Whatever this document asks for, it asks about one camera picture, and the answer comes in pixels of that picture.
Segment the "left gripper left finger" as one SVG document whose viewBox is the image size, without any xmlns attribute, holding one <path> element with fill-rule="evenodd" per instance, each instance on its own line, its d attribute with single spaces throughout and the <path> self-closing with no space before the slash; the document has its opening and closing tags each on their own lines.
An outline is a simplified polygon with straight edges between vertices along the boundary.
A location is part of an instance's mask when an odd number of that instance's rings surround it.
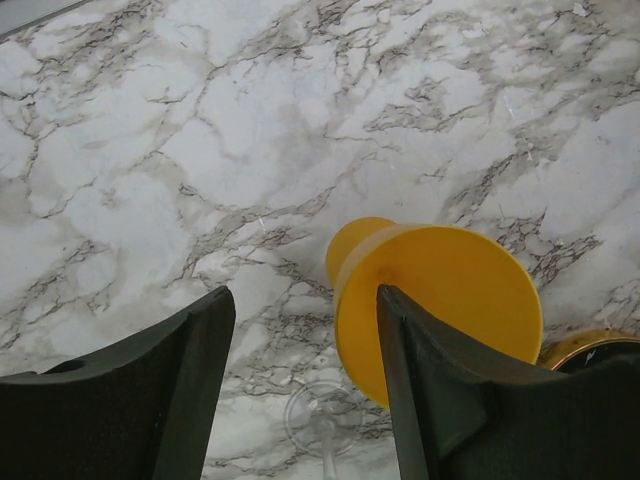
<svg viewBox="0 0 640 480">
<path fill-rule="evenodd" d="M 200 478 L 234 325 L 222 286 L 105 348 L 2 377 L 2 478 Z"/>
</svg>

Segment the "clear champagne flute front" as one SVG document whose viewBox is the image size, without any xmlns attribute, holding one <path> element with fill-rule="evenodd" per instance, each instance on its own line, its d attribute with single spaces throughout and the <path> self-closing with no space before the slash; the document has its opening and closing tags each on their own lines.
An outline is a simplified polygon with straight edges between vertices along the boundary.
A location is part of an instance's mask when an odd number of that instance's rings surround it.
<svg viewBox="0 0 640 480">
<path fill-rule="evenodd" d="M 338 478 L 336 457 L 353 447 L 363 422 L 363 409 L 353 392 L 329 380 L 299 387 L 284 412 L 289 439 L 298 449 L 322 459 L 324 479 Z"/>
</svg>

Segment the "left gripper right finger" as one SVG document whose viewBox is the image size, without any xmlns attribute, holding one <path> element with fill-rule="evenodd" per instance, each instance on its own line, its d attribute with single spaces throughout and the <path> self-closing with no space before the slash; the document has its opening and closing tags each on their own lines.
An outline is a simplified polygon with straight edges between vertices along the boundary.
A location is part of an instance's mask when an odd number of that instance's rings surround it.
<svg viewBox="0 0 640 480">
<path fill-rule="evenodd" d="M 404 479 L 635 479 L 639 358 L 566 374 L 431 315 L 394 286 L 377 321 Z"/>
</svg>

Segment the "orange plastic wine glass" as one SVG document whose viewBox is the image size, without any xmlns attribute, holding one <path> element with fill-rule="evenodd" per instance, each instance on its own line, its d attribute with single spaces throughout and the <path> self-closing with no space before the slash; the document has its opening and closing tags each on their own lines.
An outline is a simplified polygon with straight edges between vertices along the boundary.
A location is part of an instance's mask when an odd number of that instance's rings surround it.
<svg viewBox="0 0 640 480">
<path fill-rule="evenodd" d="M 332 238 L 325 268 L 333 289 L 336 347 L 369 399 L 389 398 L 377 322 L 377 290 L 398 287 L 436 318 L 518 360 L 541 351 L 543 311 L 524 266 L 496 241 L 457 226 L 365 217 Z"/>
</svg>

